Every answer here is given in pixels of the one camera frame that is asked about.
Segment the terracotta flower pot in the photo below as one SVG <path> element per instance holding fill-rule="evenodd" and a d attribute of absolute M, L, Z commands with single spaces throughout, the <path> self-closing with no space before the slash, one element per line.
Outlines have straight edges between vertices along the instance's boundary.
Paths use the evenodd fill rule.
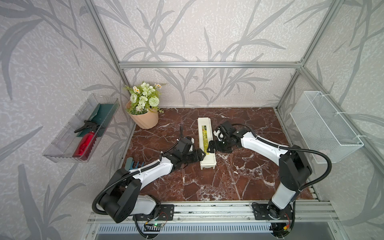
<path fill-rule="evenodd" d="M 157 111 L 149 111 L 142 115 L 129 114 L 129 116 L 142 129 L 151 129 L 159 122 L 159 113 Z"/>

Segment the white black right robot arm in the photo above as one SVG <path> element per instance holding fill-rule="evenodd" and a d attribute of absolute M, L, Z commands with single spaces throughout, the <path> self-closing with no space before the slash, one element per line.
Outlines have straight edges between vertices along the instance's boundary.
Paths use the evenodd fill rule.
<path fill-rule="evenodd" d="M 280 184 L 270 200 L 270 206 L 283 210 L 300 194 L 313 170 L 299 146 L 283 146 L 266 140 L 248 126 L 236 129 L 226 121 L 214 131 L 215 140 L 209 142 L 208 152 L 232 153 L 233 147 L 252 150 L 279 167 Z"/>

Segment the green white artificial flowers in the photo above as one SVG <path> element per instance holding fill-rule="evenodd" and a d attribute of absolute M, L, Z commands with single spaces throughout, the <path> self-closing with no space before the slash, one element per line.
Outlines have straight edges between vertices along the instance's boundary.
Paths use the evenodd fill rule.
<path fill-rule="evenodd" d="M 163 113 L 164 111 L 159 108 L 160 95 L 159 90 L 162 88 L 161 84 L 150 85 L 142 82 L 138 87 L 128 87 L 125 89 L 130 93 L 131 105 L 126 108 L 127 112 L 131 115 L 144 115 L 146 113 Z"/>

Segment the aluminium front rail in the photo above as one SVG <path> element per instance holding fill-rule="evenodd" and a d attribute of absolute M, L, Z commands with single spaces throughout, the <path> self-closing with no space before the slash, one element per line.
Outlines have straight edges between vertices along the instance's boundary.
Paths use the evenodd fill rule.
<path fill-rule="evenodd" d="M 255 220 L 251 201 L 165 202 L 175 205 L 172 221 L 176 223 L 251 223 Z M 338 222 L 331 202 L 296 201 L 296 222 Z"/>

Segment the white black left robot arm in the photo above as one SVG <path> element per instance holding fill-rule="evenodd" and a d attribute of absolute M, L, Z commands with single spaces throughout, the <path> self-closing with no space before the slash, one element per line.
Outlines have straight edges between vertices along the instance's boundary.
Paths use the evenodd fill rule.
<path fill-rule="evenodd" d="M 134 170 L 122 168 L 116 171 L 93 200 L 92 210 L 110 216 L 115 223 L 121 223 L 130 216 L 155 219 L 160 215 L 161 202 L 149 195 L 141 195 L 141 190 L 183 165 L 201 162 L 205 156 L 203 150 L 195 148 L 193 138 L 179 139 L 168 151 L 160 153 L 158 160 Z"/>

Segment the red spray bottle black trigger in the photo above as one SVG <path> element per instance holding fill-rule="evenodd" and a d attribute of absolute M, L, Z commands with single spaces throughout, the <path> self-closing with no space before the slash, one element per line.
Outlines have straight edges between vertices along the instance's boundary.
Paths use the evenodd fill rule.
<path fill-rule="evenodd" d="M 89 156 L 91 155 L 92 148 L 97 140 L 97 131 L 99 130 L 99 128 L 100 125 L 95 122 L 84 121 L 84 125 L 74 131 L 74 133 L 79 133 L 86 129 L 90 130 L 82 137 L 82 140 L 78 144 L 73 154 L 74 158 L 78 158 L 82 161 L 86 161 L 89 158 Z"/>

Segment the cream dispenser lid yellow label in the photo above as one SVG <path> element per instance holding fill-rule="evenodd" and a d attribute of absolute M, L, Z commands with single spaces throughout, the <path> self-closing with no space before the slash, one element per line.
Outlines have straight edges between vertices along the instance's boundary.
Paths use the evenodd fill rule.
<path fill-rule="evenodd" d="M 207 151 L 209 142 L 213 140 L 213 131 L 210 118 L 198 118 L 198 132 L 199 132 L 199 147 L 204 151 L 206 156 L 200 162 L 201 170 L 215 169 L 217 165 L 215 153 Z"/>

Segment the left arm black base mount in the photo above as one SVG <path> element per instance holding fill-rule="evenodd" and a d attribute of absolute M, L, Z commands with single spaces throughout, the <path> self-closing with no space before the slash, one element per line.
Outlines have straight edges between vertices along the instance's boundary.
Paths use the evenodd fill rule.
<path fill-rule="evenodd" d="M 175 205 L 173 204 L 161 204 L 156 206 L 155 209 L 149 214 L 138 214 L 136 220 L 138 221 L 172 221 L 175 213 Z"/>

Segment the teal garden trowel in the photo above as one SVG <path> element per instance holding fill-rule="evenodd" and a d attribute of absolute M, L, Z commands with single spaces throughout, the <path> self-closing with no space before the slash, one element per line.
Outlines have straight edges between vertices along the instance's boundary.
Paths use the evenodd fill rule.
<path fill-rule="evenodd" d="M 125 170 L 126 171 L 129 171 L 131 169 L 132 162 L 133 162 L 133 158 L 128 157 L 126 162 L 125 162 Z"/>

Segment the aluminium frame horizontal bar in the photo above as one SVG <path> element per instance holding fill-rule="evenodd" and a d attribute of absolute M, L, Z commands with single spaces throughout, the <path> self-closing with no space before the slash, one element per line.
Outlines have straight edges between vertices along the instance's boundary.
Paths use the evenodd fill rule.
<path fill-rule="evenodd" d="M 298 69 L 299 62 L 121 62 L 121 69 L 133 68 L 236 68 L 236 69 Z"/>

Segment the clear plastic wall bin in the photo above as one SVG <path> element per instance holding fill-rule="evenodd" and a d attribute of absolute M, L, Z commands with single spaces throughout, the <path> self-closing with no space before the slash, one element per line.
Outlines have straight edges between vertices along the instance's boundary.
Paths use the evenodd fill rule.
<path fill-rule="evenodd" d="M 90 94 L 43 156 L 54 163 L 87 163 L 119 107 L 118 98 Z"/>

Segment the aluminium frame corner post right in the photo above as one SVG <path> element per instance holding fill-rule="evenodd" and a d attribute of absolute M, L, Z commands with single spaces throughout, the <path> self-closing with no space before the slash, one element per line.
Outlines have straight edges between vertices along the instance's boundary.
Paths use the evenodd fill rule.
<path fill-rule="evenodd" d="M 310 57 L 313 55 L 316 47 L 320 43 L 321 39 L 323 38 L 327 28 L 329 25 L 332 23 L 334 18 L 336 17 L 337 13 L 339 12 L 342 4 L 344 1 L 342 0 L 336 0 L 336 1 L 331 1 L 330 7 L 322 20 L 318 30 L 316 31 L 316 34 L 314 35 L 313 39 L 311 40 L 304 56 L 299 62 L 299 66 L 295 68 L 295 73 L 291 77 L 291 80 L 286 87 L 282 97 L 280 98 L 278 105 L 276 106 L 275 110 L 279 111 L 279 109 L 282 107 L 284 101 L 288 98 L 288 95 L 291 91 L 291 89 L 295 86 L 295 83 L 299 76 L 302 74 L 302 71 L 306 68 L 306 65 L 310 59 Z"/>

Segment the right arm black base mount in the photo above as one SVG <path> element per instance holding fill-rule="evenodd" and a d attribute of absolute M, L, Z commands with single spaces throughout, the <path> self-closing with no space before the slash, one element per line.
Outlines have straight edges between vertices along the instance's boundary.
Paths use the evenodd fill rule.
<path fill-rule="evenodd" d="M 279 220 L 288 221 L 293 220 L 294 210 L 288 204 L 284 209 L 279 209 L 271 201 L 267 204 L 252 203 L 251 204 L 255 220 Z"/>

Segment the aluminium frame corner post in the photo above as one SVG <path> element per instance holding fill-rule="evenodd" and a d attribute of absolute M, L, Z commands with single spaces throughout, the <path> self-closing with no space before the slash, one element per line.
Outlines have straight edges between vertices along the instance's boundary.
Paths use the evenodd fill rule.
<path fill-rule="evenodd" d="M 89 14 L 91 15 L 92 19 L 93 19 L 93 22 L 95 23 L 96 25 L 96 29 L 102 39 L 102 42 L 104 43 L 106 49 L 107 49 L 107 52 L 112 60 L 112 64 L 115 68 L 115 70 L 117 71 L 118 75 L 120 76 L 120 79 L 123 81 L 123 83 L 126 85 L 126 86 L 129 86 L 129 81 L 127 80 L 126 78 L 126 75 L 125 73 L 123 72 L 123 70 L 120 68 L 120 65 L 119 65 L 119 60 L 117 58 L 117 55 L 113 49 L 113 46 L 110 42 L 110 39 L 108 37 L 108 34 L 103 26 L 103 23 L 102 23 L 102 19 L 98 13 L 98 10 L 97 10 L 97 6 L 95 5 L 95 3 L 91 0 L 85 0 L 85 5 L 86 5 L 86 8 L 88 9 L 88 12 Z"/>
<path fill-rule="evenodd" d="M 295 68 L 295 73 L 291 77 L 291 80 L 286 87 L 282 97 L 280 98 L 278 105 L 276 106 L 275 110 L 279 111 L 279 109 L 282 107 L 284 101 L 288 98 L 288 95 L 291 91 L 291 89 L 295 86 L 295 83 L 299 76 L 302 74 L 302 71 L 306 68 L 306 65 L 310 59 L 310 57 L 313 55 L 316 47 L 320 43 L 321 39 L 323 38 L 327 28 L 329 25 L 332 23 L 334 18 L 336 17 L 337 13 L 339 12 L 342 4 L 344 1 L 342 0 L 336 0 L 336 1 L 331 1 L 330 7 L 322 20 L 318 30 L 316 31 L 316 34 L 314 35 L 313 39 L 311 40 L 304 56 L 299 62 L 299 66 Z"/>

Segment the dark green plastic scoop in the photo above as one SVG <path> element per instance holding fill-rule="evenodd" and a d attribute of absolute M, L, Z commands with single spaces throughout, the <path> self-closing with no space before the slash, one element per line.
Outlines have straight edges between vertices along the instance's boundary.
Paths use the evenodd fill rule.
<path fill-rule="evenodd" d="M 111 122 L 114 113 L 116 112 L 117 106 L 115 104 L 98 104 L 97 107 L 92 112 L 88 120 L 100 125 L 99 130 L 97 131 L 97 137 L 101 137 L 105 130 L 107 129 L 109 123 Z M 90 130 L 86 129 L 82 132 L 79 132 L 77 137 L 83 137 Z"/>

